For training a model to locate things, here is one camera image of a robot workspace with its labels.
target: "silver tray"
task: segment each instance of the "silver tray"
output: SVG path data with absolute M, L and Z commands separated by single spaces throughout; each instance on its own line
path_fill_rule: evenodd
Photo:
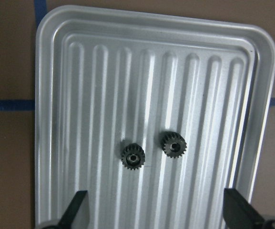
M 223 188 L 251 199 L 275 74 L 262 29 L 63 6 L 36 42 L 36 224 L 89 191 L 90 229 L 220 229 Z M 187 152 L 167 157 L 165 130 Z M 124 168 L 138 143 L 146 161 Z

